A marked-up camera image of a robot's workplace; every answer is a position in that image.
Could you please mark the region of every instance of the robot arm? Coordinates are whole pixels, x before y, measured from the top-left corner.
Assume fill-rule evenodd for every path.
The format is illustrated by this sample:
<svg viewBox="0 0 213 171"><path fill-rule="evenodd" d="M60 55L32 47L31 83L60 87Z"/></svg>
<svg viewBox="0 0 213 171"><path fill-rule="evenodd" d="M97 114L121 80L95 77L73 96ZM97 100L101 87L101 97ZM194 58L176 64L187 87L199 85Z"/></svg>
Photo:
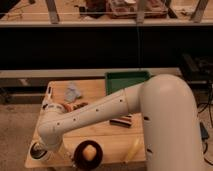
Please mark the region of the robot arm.
<svg viewBox="0 0 213 171"><path fill-rule="evenodd" d="M38 125L47 150L56 150L68 131L129 113L143 114L148 171L204 171L197 107L188 85L159 75L63 114L51 104Z"/></svg>

